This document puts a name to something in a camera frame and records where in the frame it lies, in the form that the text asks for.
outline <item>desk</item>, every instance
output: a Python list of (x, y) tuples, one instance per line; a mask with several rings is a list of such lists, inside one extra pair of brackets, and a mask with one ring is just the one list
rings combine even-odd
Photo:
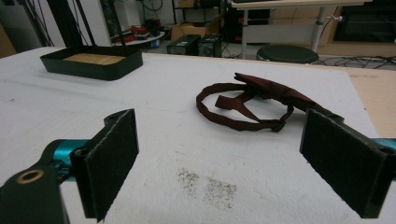
[[(326, 7), (359, 6), (372, 0), (278, 0), (254, 3), (234, 3), (232, 7), (244, 10), (242, 30), (242, 59), (246, 58), (247, 43), (271, 42), (311, 42), (311, 49), (316, 52)], [(278, 24), (248, 26), (248, 12), (254, 9), (272, 9), (285, 7), (320, 7), (315, 24)]]
[[(156, 48), (158, 48), (160, 46), (160, 42), (159, 42), (160, 38), (162, 38), (164, 35), (165, 35), (165, 32), (160, 32), (160, 34), (157, 35), (157, 36), (152, 36), (152, 37), (149, 37), (149, 38), (147, 38), (145, 40), (134, 40), (134, 41), (125, 43), (125, 45), (127, 45), (127, 46), (129, 46), (129, 45), (141, 45), (141, 44), (146, 44), (146, 43), (151, 42), (151, 46), (153, 46), (153, 48), (156, 49)], [(113, 45), (122, 46), (121, 42), (114, 43)]]
[[(48, 73), (39, 56), (55, 50), (0, 60), (0, 183), (36, 162), (52, 140), (91, 138), (105, 116), (134, 108), (140, 154), (106, 223), (390, 224), (396, 219), (395, 183), (379, 219), (362, 220), (312, 169), (299, 152), (304, 113), (295, 111), (280, 133), (240, 133), (209, 122), (195, 107), (202, 88), (236, 83), (233, 73), (240, 72), (293, 87), (377, 137), (346, 71), (144, 54), (142, 67), (106, 82)], [(205, 104), (215, 110), (214, 101), (209, 97)], [(286, 111), (273, 101), (253, 100), (248, 106), (263, 119)], [(61, 190), (71, 223), (95, 223), (83, 215), (76, 183), (63, 183)]]

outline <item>gray stain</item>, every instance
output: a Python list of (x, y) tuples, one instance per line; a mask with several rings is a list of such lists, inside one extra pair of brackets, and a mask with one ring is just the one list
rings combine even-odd
[(181, 168), (177, 176), (181, 188), (190, 197), (202, 199), (203, 202), (214, 205), (221, 210), (228, 211), (233, 208), (236, 185), (207, 176), (201, 178), (198, 174), (188, 171), (186, 168)]

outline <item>black tray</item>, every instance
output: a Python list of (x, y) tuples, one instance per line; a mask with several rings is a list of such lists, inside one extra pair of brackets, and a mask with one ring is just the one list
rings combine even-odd
[[(121, 56), (122, 60), (111, 64), (67, 61), (66, 58), (81, 53), (107, 56)], [(139, 49), (122, 47), (79, 46), (55, 51), (40, 57), (48, 72), (76, 77), (89, 77), (106, 81), (116, 80), (143, 65)]]

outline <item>wooden board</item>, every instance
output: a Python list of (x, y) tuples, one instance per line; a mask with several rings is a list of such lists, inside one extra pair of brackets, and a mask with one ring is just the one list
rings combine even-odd
[(80, 53), (65, 58), (64, 60), (71, 62), (79, 62), (79, 63), (96, 63), (101, 65), (107, 65), (107, 64), (117, 63), (124, 58), (125, 57), (113, 56), (113, 55)]

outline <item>wall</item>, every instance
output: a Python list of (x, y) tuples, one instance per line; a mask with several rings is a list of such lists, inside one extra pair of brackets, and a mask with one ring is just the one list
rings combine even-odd
[(0, 3), (0, 23), (17, 52), (41, 47), (23, 6), (4, 6)]
[[(319, 46), (326, 45), (329, 42), (331, 33), (332, 20), (329, 20), (331, 15), (335, 15), (338, 7), (328, 7), (325, 11), (325, 20), (323, 25), (323, 32), (320, 36)], [(314, 24), (319, 14), (319, 7), (308, 8), (282, 8), (276, 9), (271, 13), (270, 23), (272, 24)]]
[(14, 46), (12, 46), (6, 31), (4, 31), (3, 26), (0, 23), (0, 58), (4, 58), (16, 53), (17, 52), (15, 51)]
[[(163, 1), (163, 8), (157, 12), (158, 18), (161, 20), (162, 25), (173, 25), (175, 24), (174, 22), (174, 16), (173, 16), (173, 9), (172, 9), (172, 0), (144, 0), (143, 2), (145, 3), (146, 6), (151, 7), (151, 2), (154, 5), (154, 8), (158, 8), (158, 6), (161, 4), (161, 1)], [(178, 0), (175, 1), (175, 6), (178, 7)], [(139, 14), (141, 16), (141, 21), (144, 21), (143, 19), (143, 9), (141, 4), (139, 5)], [(148, 10), (146, 11), (146, 19), (153, 19), (156, 18), (155, 13), (150, 12)], [(176, 17), (177, 17), (177, 23), (184, 21), (183, 19), (183, 14), (182, 14), (181, 9), (176, 10)], [(186, 15), (186, 21), (210, 21), (211, 19), (215, 18), (218, 15), (218, 10), (217, 9), (209, 9), (207, 8), (205, 10), (205, 13), (203, 12), (202, 9), (198, 8), (191, 8), (191, 9), (185, 9), (185, 15)]]

